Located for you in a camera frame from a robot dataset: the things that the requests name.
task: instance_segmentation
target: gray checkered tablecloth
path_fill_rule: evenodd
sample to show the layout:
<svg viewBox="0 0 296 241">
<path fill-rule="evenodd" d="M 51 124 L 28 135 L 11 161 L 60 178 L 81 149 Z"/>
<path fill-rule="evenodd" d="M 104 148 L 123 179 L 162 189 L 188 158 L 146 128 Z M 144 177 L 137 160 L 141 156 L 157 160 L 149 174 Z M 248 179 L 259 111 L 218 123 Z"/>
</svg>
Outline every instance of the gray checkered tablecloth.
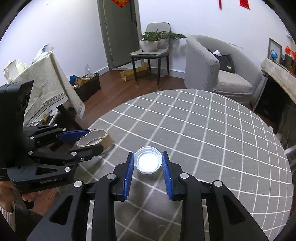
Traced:
<svg viewBox="0 0 296 241">
<path fill-rule="evenodd" d="M 220 179 L 252 214 L 269 240 L 289 217 L 293 185 L 284 150 L 270 128 L 246 107 L 195 89 L 147 94 L 98 119 L 115 145 L 81 163 L 75 179 L 97 181 L 143 146 L 167 151 L 170 160 L 197 179 Z M 162 168 L 152 175 L 134 169 L 130 195 L 115 202 L 118 240 L 179 240 L 182 203 L 169 200 Z M 91 236 L 90 206 L 88 240 Z M 203 205 L 205 235 L 209 240 Z"/>
</svg>

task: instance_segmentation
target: red banner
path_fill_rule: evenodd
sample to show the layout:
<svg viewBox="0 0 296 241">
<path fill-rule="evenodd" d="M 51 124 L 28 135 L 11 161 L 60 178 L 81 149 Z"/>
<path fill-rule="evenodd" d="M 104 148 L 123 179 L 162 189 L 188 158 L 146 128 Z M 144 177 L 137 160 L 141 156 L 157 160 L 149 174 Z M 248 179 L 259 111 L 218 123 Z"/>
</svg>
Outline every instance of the red banner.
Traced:
<svg viewBox="0 0 296 241">
<path fill-rule="evenodd" d="M 112 0 L 113 2 L 115 2 L 119 7 L 123 8 L 129 0 Z"/>
<path fill-rule="evenodd" d="M 242 7 L 245 7 L 247 9 L 250 9 L 250 6 L 249 6 L 249 0 L 239 0 L 240 1 L 240 5 Z"/>
</svg>

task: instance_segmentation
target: black bag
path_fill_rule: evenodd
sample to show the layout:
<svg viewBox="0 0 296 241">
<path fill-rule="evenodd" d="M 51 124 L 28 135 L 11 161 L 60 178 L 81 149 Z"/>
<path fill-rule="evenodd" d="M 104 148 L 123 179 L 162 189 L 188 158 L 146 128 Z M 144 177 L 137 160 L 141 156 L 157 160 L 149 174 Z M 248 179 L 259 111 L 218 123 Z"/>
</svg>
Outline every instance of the black bag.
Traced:
<svg viewBox="0 0 296 241">
<path fill-rule="evenodd" d="M 233 73 L 233 74 L 235 73 L 234 64 L 230 54 L 222 55 L 222 56 L 219 56 L 216 54 L 213 54 L 213 55 L 219 60 L 220 70 Z"/>
</svg>

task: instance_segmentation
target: door frame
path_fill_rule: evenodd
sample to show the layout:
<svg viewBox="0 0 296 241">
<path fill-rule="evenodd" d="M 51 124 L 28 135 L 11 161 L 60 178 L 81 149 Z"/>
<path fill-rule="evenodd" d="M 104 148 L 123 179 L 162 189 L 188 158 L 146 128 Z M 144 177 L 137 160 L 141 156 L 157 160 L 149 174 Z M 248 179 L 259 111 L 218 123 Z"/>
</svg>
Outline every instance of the door frame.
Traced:
<svg viewBox="0 0 296 241">
<path fill-rule="evenodd" d="M 104 1 L 97 0 L 98 2 L 98 10 L 99 10 L 99 19 L 100 19 L 100 26 L 101 26 L 101 32 L 102 32 L 102 38 L 103 38 L 103 44 L 105 48 L 106 58 L 109 70 L 114 69 L 113 61 L 111 59 L 111 47 L 109 43 L 109 36 L 107 31 L 107 22 L 105 17 L 105 11 L 104 11 Z M 140 24 L 140 10 L 139 10 L 139 2 L 138 0 L 130 0 L 130 3 L 134 3 L 134 9 L 135 9 L 135 18 L 137 21 L 137 32 L 138 32 L 138 38 L 141 39 L 141 24 Z"/>
</svg>

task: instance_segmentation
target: plastic lid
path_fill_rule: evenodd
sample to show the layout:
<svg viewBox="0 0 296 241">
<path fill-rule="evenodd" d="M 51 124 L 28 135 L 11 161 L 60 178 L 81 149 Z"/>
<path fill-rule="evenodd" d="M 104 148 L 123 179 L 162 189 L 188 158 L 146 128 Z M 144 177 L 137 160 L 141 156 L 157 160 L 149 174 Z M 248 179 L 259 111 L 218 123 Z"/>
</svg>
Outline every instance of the plastic lid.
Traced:
<svg viewBox="0 0 296 241">
<path fill-rule="evenodd" d="M 135 153 L 134 162 L 141 173 L 153 174 L 162 164 L 161 153 L 154 147 L 144 146 Z"/>
</svg>

